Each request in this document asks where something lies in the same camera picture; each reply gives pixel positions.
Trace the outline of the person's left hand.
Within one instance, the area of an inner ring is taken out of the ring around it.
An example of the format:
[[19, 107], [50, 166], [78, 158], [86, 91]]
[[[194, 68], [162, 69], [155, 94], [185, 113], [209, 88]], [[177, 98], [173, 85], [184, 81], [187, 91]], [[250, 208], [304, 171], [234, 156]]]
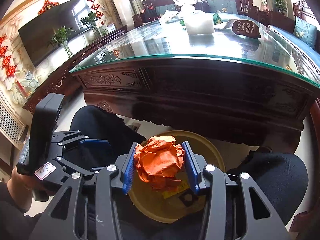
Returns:
[[17, 167], [12, 170], [11, 178], [7, 183], [8, 191], [15, 204], [22, 210], [28, 211], [32, 203], [32, 191], [44, 191], [48, 196], [53, 196], [55, 192], [45, 189], [35, 176], [26, 176], [17, 172]]

